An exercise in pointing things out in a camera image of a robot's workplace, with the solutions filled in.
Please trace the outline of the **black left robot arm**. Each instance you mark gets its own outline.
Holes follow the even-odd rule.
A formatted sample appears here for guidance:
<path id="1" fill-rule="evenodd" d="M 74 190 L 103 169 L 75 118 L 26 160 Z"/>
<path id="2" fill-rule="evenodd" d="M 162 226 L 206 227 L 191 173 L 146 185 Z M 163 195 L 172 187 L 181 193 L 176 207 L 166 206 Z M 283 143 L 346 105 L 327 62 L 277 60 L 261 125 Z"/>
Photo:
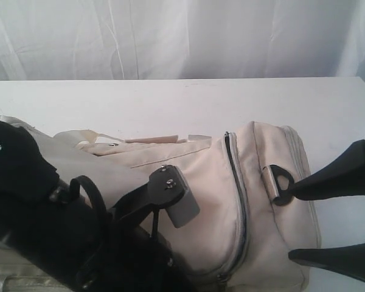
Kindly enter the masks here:
<path id="1" fill-rule="evenodd" d="M 0 121 L 0 242 L 73 291 L 194 291 L 158 231 L 189 192 L 165 165 L 110 211 L 90 178 L 64 183 L 26 130 Z"/>

